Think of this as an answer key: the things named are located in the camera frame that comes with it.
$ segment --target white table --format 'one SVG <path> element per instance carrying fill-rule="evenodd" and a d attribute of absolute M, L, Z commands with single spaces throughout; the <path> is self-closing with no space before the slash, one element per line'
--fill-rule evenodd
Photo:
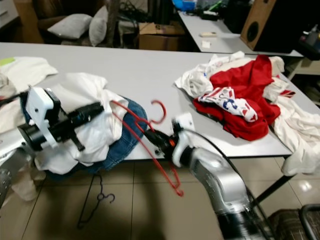
<path fill-rule="evenodd" d="M 160 100 L 166 106 L 167 118 L 155 127 L 167 134 L 172 132 L 171 119 L 174 116 L 191 112 L 195 129 L 212 136 L 211 139 L 228 157 L 291 155 L 291 151 L 272 132 L 255 141 L 235 138 L 223 130 L 220 123 L 198 114 L 186 95 L 173 86 L 182 73 L 199 63 L 208 62 L 212 54 L 25 43 L 0 43 L 0 53 L 1 58 L 33 56 L 47 59 L 59 74 L 41 83 L 43 87 L 63 81 L 64 73 L 87 72 L 103 76 L 108 80 L 111 91 L 139 103 L 150 119 L 159 119 L 162 115 L 161 109 L 150 103 L 153 99 Z M 295 91 L 308 101 L 298 89 Z M 143 141 L 155 150 L 146 138 Z M 126 159 L 143 160 L 150 159 L 150 156 L 138 144 Z"/>
<path fill-rule="evenodd" d="M 232 33 L 222 20 L 203 20 L 199 16 L 186 15 L 181 11 L 178 14 L 202 53 L 233 54 L 237 51 L 242 51 L 245 54 L 251 55 L 265 54 L 269 56 L 303 57 L 296 50 L 293 50 L 291 53 L 252 51 L 240 39 L 240 34 Z M 217 36 L 200 37 L 199 34 L 205 32 L 215 32 Z M 203 47 L 203 41 L 210 42 L 210 48 Z"/>
<path fill-rule="evenodd" d="M 14 0 L 0 1 L 0 30 L 19 18 Z"/>

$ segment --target pile of clothes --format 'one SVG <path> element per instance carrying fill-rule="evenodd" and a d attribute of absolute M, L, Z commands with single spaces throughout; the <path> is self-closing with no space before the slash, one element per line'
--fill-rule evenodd
<path fill-rule="evenodd" d="M 48 75 L 58 71 L 40 57 L 13 57 L 0 61 L 0 96 L 8 98 L 18 92 L 26 91 L 30 86 L 40 83 Z M 116 101 L 130 109 L 137 116 L 147 119 L 145 110 L 131 99 L 120 96 L 108 89 L 108 81 L 101 76 L 88 73 L 67 73 L 60 83 L 51 87 L 59 98 L 65 112 L 100 102 L 104 112 L 92 121 L 78 127 L 75 132 L 79 141 L 85 146 L 79 151 L 68 140 L 58 147 L 47 147 L 35 158 L 35 166 L 29 164 L 20 170 L 12 189 L 24 200 L 30 201 L 37 196 L 33 180 L 43 180 L 46 173 L 55 179 L 63 179 L 83 169 L 96 173 L 100 169 L 110 170 L 123 161 L 138 143 L 128 129 L 123 127 L 116 114 L 123 122 L 142 138 L 143 133 L 135 125 L 135 119 L 118 105 Z M 9 131 L 28 122 L 25 102 L 16 99 L 0 107 L 0 133 Z M 143 130 L 147 124 L 139 123 Z"/>
<path fill-rule="evenodd" d="M 175 81 L 192 99 L 197 112 L 223 124 L 235 137 L 263 138 L 275 134 L 293 152 L 282 167 L 285 175 L 320 170 L 320 116 L 303 111 L 294 92 L 281 79 L 284 61 L 278 57 L 213 55 L 208 63 L 186 71 Z"/>

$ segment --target speaker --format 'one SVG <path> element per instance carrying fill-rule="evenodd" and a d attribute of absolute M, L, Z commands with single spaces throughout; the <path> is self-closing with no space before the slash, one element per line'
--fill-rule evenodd
<path fill-rule="evenodd" d="M 290 53 L 318 0 L 255 0 L 240 38 L 253 51 Z"/>
<path fill-rule="evenodd" d="M 240 34 L 249 11 L 249 0 L 229 0 L 223 22 L 232 33 Z"/>

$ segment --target floor tile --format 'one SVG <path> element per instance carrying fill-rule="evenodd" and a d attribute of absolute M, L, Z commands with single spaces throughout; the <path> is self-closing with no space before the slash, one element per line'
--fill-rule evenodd
<path fill-rule="evenodd" d="M 184 197 L 167 183 L 133 186 L 132 240 L 222 240 L 209 197 L 197 182 L 182 183 Z"/>
<path fill-rule="evenodd" d="M 9 193 L 8 202 L 0 209 L 0 239 L 20 240 L 36 203 L 24 201 L 14 192 Z"/>
<path fill-rule="evenodd" d="M 247 181 L 277 180 L 283 176 L 273 157 L 240 158 L 232 162 Z"/>
<path fill-rule="evenodd" d="M 279 165 L 280 168 L 282 168 L 282 165 L 284 164 L 285 159 L 283 157 L 275 157 L 275 161 Z M 311 174 L 297 174 L 293 177 L 293 180 L 309 180 L 309 179 L 320 179 L 319 175 L 311 175 Z"/>
<path fill-rule="evenodd" d="M 253 195 L 258 197 L 273 183 L 274 181 L 247 181 L 246 185 L 252 191 Z M 301 208 L 301 203 L 299 202 L 289 183 L 286 183 L 276 190 L 268 198 L 262 201 L 260 205 L 267 216 L 279 209 Z"/>
<path fill-rule="evenodd" d="M 291 187 L 302 205 L 320 204 L 320 180 L 290 180 Z"/>
<path fill-rule="evenodd" d="M 99 204 L 93 218 L 83 229 L 78 219 L 88 192 L 87 185 L 44 186 L 25 230 L 23 240 L 129 240 L 132 216 L 132 184 L 104 185 L 104 194 L 113 193 Z M 99 185 L 93 185 L 84 211 L 84 218 L 97 204 Z"/>
<path fill-rule="evenodd" d="M 174 180 L 174 174 L 171 171 L 168 161 L 160 161 L 160 164 Z M 181 182 L 198 182 L 186 167 L 176 168 Z M 166 183 L 167 180 L 156 167 L 152 160 L 136 162 L 134 166 L 134 183 Z"/>
<path fill-rule="evenodd" d="M 104 184 L 132 184 L 134 180 L 134 162 L 122 162 L 109 171 L 101 170 L 100 174 Z M 89 185 L 92 180 L 92 174 L 86 171 L 77 171 L 72 176 L 64 180 L 52 180 L 47 177 L 44 186 L 74 186 Z"/>

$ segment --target jeans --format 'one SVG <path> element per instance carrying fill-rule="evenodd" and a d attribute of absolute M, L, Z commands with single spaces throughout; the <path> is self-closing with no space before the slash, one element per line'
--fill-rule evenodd
<path fill-rule="evenodd" d="M 133 111 L 140 118 L 148 119 L 147 114 L 145 110 L 142 108 L 142 106 L 140 106 L 135 101 L 132 101 L 126 97 L 125 99 L 129 102 L 128 108 L 131 111 Z M 22 112 L 24 114 L 25 120 L 26 122 L 28 122 L 30 120 L 30 116 L 28 115 L 25 109 L 26 101 L 27 101 L 26 98 L 21 99 L 21 107 L 22 107 Z M 125 114 L 123 121 L 126 124 L 128 124 L 130 128 L 132 128 L 132 130 L 139 136 L 139 138 L 143 137 L 144 134 L 136 127 L 135 118 L 131 114 L 129 113 Z M 139 125 L 143 130 L 147 129 L 146 123 L 139 122 Z M 95 162 L 91 166 L 84 166 L 83 164 L 78 163 L 70 172 L 64 175 L 55 174 L 50 171 L 46 171 L 46 173 L 53 180 L 60 181 L 67 177 L 70 177 L 73 173 L 75 173 L 78 170 L 85 170 L 91 174 L 95 174 L 100 169 L 110 170 L 115 165 L 123 161 L 135 148 L 137 143 L 138 143 L 138 140 L 129 132 L 129 130 L 126 127 L 123 126 L 121 138 L 109 146 L 109 151 L 104 161 Z"/>

